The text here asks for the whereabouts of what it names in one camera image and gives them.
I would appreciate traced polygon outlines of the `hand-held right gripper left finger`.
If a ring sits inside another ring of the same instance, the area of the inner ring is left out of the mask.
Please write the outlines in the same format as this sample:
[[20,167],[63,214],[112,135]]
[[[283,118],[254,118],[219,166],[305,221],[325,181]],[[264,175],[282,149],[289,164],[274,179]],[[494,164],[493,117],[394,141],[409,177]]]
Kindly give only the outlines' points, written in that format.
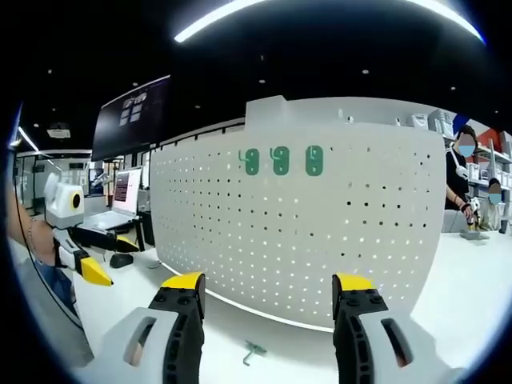
[[148,307],[132,310],[105,335],[95,383],[198,383],[206,277],[164,281]]

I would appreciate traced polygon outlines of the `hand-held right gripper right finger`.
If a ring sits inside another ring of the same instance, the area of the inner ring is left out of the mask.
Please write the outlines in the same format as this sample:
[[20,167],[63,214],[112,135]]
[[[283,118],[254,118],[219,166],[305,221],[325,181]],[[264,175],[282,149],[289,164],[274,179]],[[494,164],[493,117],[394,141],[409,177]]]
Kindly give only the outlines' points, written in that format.
[[408,314],[388,308],[362,276],[332,276],[333,344],[340,383],[453,383],[434,339]]

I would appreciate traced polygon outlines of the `person's left hand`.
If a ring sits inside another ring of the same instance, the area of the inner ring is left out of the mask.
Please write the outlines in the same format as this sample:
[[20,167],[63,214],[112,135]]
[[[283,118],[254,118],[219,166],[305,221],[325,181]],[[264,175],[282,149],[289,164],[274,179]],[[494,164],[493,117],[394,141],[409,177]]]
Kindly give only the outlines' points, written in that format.
[[54,233],[45,223],[38,226],[32,234],[34,251],[38,260],[48,266],[60,266],[58,249],[55,248]]

